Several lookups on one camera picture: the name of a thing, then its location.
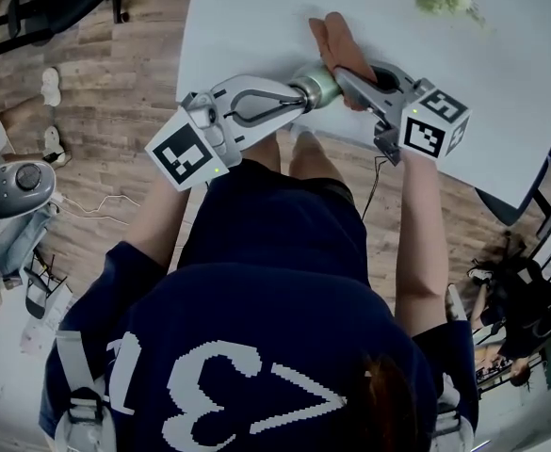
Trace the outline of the grey device round dial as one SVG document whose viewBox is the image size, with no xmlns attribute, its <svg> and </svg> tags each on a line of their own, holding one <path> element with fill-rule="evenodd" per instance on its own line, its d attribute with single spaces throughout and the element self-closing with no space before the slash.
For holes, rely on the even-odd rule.
<svg viewBox="0 0 551 452">
<path fill-rule="evenodd" d="M 56 190 L 53 167 L 44 160 L 0 165 L 0 220 L 21 217 L 48 203 Z"/>
</svg>

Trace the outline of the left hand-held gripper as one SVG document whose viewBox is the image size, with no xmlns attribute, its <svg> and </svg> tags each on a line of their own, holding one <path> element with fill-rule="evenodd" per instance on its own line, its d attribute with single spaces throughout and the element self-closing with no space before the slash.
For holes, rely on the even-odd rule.
<svg viewBox="0 0 551 452">
<path fill-rule="evenodd" d="M 242 161 L 240 146 L 268 137 L 304 110 L 300 93 L 286 84 L 236 75 L 211 91 L 190 92 L 145 151 L 185 191 L 228 173 Z"/>
</svg>

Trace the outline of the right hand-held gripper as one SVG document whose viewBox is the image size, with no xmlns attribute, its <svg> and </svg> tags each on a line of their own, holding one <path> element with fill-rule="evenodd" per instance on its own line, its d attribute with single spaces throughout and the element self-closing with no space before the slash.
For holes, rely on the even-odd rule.
<svg viewBox="0 0 551 452">
<path fill-rule="evenodd" d="M 462 143 L 471 118 L 469 107 L 427 79 L 414 82 L 396 65 L 374 61 L 370 67 L 375 84 L 344 67 L 337 67 L 333 75 L 353 103 L 386 113 L 375 126 L 376 147 L 393 164 L 402 150 L 435 162 L 446 160 Z"/>
</svg>

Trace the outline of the person's left forearm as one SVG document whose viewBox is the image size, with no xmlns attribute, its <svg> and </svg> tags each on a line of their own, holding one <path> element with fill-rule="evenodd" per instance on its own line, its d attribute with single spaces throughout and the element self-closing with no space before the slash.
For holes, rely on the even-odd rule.
<svg viewBox="0 0 551 452">
<path fill-rule="evenodd" d="M 161 173 L 129 225 L 124 241 L 158 265 L 170 266 L 190 190 L 178 191 Z"/>
</svg>

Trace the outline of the navy shirt white print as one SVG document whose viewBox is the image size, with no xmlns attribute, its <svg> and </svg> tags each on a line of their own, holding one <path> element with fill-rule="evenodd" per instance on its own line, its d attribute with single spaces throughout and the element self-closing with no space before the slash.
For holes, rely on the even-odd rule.
<svg viewBox="0 0 551 452">
<path fill-rule="evenodd" d="M 123 241 L 64 316 L 39 425 L 101 452 L 470 452 L 472 332 L 409 335 L 370 287 L 347 193 L 246 161 L 174 271 Z"/>
</svg>

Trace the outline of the brown cloth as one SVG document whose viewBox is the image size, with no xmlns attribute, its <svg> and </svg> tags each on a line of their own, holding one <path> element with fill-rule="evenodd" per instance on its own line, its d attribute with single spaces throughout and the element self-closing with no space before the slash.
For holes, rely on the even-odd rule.
<svg viewBox="0 0 551 452">
<path fill-rule="evenodd" d="M 308 23 L 321 59 L 331 74 L 341 67 L 353 71 L 373 84 L 377 83 L 377 76 L 339 12 L 328 13 L 323 20 L 310 18 Z"/>
</svg>

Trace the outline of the person's left leg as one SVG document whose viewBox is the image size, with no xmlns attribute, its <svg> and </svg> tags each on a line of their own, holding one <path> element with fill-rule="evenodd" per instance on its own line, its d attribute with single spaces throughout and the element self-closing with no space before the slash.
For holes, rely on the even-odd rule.
<svg viewBox="0 0 551 452">
<path fill-rule="evenodd" d="M 269 170 L 281 171 L 280 146 L 275 134 L 260 140 L 259 142 L 244 150 L 242 155 L 245 159 L 257 162 Z"/>
</svg>

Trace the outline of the small metal cup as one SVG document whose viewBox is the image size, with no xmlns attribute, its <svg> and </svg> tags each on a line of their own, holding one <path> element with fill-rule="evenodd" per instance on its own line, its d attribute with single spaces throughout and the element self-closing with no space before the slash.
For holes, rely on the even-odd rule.
<svg viewBox="0 0 551 452">
<path fill-rule="evenodd" d="M 305 113 L 331 104 L 342 94 L 341 88 L 321 61 L 307 63 L 299 68 L 289 80 L 288 86 L 304 96 Z"/>
</svg>

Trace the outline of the person's right forearm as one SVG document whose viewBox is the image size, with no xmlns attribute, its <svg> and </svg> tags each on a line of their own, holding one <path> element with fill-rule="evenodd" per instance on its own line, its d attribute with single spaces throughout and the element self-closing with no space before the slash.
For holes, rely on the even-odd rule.
<svg viewBox="0 0 551 452">
<path fill-rule="evenodd" d="M 409 151 L 401 161 L 395 317 L 416 336 L 446 323 L 448 249 L 435 163 Z"/>
</svg>

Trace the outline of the person's leg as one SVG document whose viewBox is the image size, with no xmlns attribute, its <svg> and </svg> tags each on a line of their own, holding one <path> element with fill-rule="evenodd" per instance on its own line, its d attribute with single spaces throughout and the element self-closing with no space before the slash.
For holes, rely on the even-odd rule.
<svg viewBox="0 0 551 452">
<path fill-rule="evenodd" d="M 257 162 L 269 170 L 281 171 L 280 146 L 275 134 L 260 140 L 259 142 L 244 150 L 242 155 L 245 159 Z"/>
<path fill-rule="evenodd" d="M 295 142 L 288 174 L 312 191 L 349 192 L 340 171 L 315 135 L 303 134 Z"/>
</svg>

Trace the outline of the person's right leg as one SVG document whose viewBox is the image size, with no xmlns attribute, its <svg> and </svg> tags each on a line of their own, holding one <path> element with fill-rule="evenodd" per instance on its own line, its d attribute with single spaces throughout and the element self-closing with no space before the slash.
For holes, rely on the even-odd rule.
<svg viewBox="0 0 551 452">
<path fill-rule="evenodd" d="M 303 134 L 295 142 L 288 174 L 312 191 L 349 192 L 340 171 L 315 135 Z"/>
</svg>

